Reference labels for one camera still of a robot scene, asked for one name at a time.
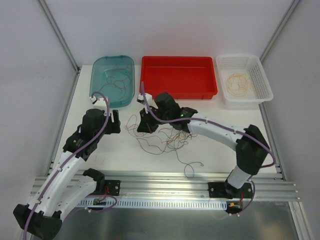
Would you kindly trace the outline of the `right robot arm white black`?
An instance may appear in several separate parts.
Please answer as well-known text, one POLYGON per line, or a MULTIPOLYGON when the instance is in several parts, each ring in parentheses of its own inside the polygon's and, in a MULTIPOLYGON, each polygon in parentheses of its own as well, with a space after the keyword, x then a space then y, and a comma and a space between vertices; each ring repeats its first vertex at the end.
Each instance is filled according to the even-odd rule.
POLYGON ((222 198, 232 199, 238 196, 243 185, 260 169, 266 168, 266 157, 273 155, 266 139, 255 125, 238 127, 215 122, 196 109, 179 106, 167 92, 156 97, 140 93, 137 102, 143 105, 139 112, 139 133, 154 133, 159 125, 169 124, 175 130, 205 136, 235 151, 236 165, 222 186, 215 191, 222 198))

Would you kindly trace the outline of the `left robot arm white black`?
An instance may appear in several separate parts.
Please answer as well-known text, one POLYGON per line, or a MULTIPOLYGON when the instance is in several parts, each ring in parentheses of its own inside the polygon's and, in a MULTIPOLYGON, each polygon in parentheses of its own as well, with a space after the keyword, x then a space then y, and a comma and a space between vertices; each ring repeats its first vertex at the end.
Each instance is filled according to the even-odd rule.
POLYGON ((92 108, 82 117, 82 123, 67 138, 60 159, 44 184, 27 204, 18 204, 13 215, 27 234, 41 240, 52 240, 60 231, 63 221, 77 204, 90 194, 106 192, 105 175, 93 168, 85 170, 70 189, 68 184, 89 156, 97 149, 104 135, 121 131, 119 112, 92 108))

